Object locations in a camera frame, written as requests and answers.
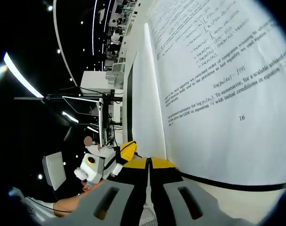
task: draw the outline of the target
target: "paper page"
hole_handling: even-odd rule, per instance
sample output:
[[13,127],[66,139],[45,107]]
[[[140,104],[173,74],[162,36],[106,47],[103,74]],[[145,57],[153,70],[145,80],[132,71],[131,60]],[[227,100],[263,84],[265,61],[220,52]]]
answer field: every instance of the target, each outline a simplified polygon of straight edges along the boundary
[[142,157],[166,159],[163,119],[148,24],[132,69],[132,135]]
[[150,16],[167,157],[237,185],[286,182],[286,38],[252,0],[160,0]]

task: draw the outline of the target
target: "light strip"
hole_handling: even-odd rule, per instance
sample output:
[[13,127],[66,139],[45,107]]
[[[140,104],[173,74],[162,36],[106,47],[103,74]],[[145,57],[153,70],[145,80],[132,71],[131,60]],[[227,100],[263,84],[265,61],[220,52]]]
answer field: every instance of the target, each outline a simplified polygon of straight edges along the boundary
[[8,53],[6,52],[4,58],[4,62],[6,63],[8,69],[12,72],[12,74],[18,79],[18,81],[23,84],[24,87],[27,88],[28,91],[30,91],[35,97],[42,97],[43,95],[38,92],[25,78],[22,76],[22,74],[19,72],[19,70],[14,65],[13,61],[9,57]]
[[58,46],[59,46],[59,49],[60,49],[60,53],[61,53],[61,56],[63,58],[63,61],[65,63],[65,66],[67,68],[67,71],[69,73],[69,75],[71,76],[72,80],[75,84],[75,86],[78,86],[73,75],[72,75],[72,72],[71,70],[69,69],[68,67],[68,64],[67,64],[67,61],[66,61],[66,58],[65,58],[65,55],[63,53],[63,49],[62,49],[62,46],[61,46],[61,42],[60,42],[60,38],[59,38],[59,32],[58,32],[58,26],[57,26],[57,0],[54,0],[53,1],[53,17],[54,17],[54,27],[55,27],[55,33],[56,33],[56,37],[57,37],[57,42],[58,42]]
[[94,8],[94,17],[92,18],[92,55],[94,55],[94,25],[95,25],[95,14],[96,14],[96,8],[97,8],[97,1],[95,2],[95,8]]
[[98,131],[96,131],[95,129],[93,129],[92,127],[87,127],[88,129],[90,129],[90,130],[92,130],[92,131],[94,131],[94,132],[96,132],[96,133],[99,133]]
[[104,24],[104,32],[105,32],[105,28],[106,28],[106,21],[107,21],[107,16],[108,16],[108,11],[109,11],[109,7],[110,7],[110,3],[111,3],[111,0],[109,1],[109,5],[108,5],[108,8],[107,8],[107,13],[106,13],[106,18],[105,18],[105,24]]
[[62,96],[62,97],[64,97],[64,98],[70,98],[70,99],[75,99],[75,100],[84,100],[84,101],[99,103],[99,101],[97,101],[97,100],[89,100],[89,99],[83,99],[83,98],[77,98],[77,97],[66,97],[66,96]]
[[62,112],[62,115],[66,115],[70,120],[76,122],[76,123],[79,123],[78,120],[76,120],[74,117],[70,116],[68,113],[66,112]]

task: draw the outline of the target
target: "mathematical equation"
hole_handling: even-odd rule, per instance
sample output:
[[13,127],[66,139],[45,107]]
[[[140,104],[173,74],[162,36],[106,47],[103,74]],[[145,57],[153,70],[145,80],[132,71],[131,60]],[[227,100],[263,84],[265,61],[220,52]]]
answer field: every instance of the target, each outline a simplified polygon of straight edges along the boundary
[[213,88],[215,89],[215,88],[219,88],[219,87],[223,86],[224,84],[228,83],[229,81],[232,81],[232,78],[234,76],[236,76],[236,75],[238,76],[238,75],[240,75],[240,74],[242,74],[244,72],[245,72],[245,67],[244,66],[241,66],[241,67],[237,68],[237,74],[235,74],[235,73],[234,74],[229,74],[228,76],[224,77],[219,82],[214,83],[213,84]]

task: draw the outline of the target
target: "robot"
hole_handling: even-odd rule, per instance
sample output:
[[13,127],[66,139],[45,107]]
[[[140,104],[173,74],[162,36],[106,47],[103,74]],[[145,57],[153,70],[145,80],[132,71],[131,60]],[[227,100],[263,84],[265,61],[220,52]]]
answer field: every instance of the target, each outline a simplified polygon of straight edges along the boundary
[[80,180],[87,180],[88,185],[98,184],[110,174],[117,176],[123,165],[129,162],[136,151],[136,142],[130,141],[118,147],[108,158],[86,153],[80,167],[74,173]]

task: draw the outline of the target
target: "black ceiling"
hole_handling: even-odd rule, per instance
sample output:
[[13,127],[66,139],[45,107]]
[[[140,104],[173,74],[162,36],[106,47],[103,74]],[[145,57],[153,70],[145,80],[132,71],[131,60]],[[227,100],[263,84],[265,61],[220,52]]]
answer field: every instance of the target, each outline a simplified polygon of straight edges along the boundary
[[[99,11],[107,12],[109,0],[97,0],[94,23],[94,56],[92,55],[92,21],[95,1],[57,0],[57,27],[63,53],[78,86],[83,71],[101,71],[102,44],[105,44],[105,18],[99,23]],[[58,93],[61,88],[74,86],[56,38],[53,11],[41,0],[14,3],[12,19],[7,27],[6,51],[21,74],[44,96]]]
[[[7,51],[21,74],[44,96],[62,93],[77,95],[78,89],[59,90],[73,87],[74,83],[69,80],[71,77],[62,55],[57,53],[53,11],[48,11],[48,4],[51,3],[50,0],[0,1],[0,65]],[[89,67],[88,70],[94,70],[94,67],[96,71],[101,70],[101,61],[105,60],[102,44],[105,44],[108,27],[104,32],[105,18],[99,24],[98,12],[103,8],[107,11],[108,4],[109,0],[97,0],[93,56],[95,1],[57,0],[59,37],[78,86],[86,67]],[[112,0],[107,22],[113,4]],[[26,195],[53,202],[54,195],[45,177],[37,179],[39,173],[43,174],[42,156],[62,152],[67,163],[67,180],[56,192],[57,198],[77,194],[81,185],[73,171],[80,165],[85,151],[82,138],[89,131],[78,127],[76,132],[73,131],[72,139],[63,142],[70,124],[58,119],[42,102],[13,100],[14,97],[32,96],[10,71],[0,80],[0,181],[8,186],[4,185],[5,192],[10,186],[18,186],[22,191],[29,192]]]

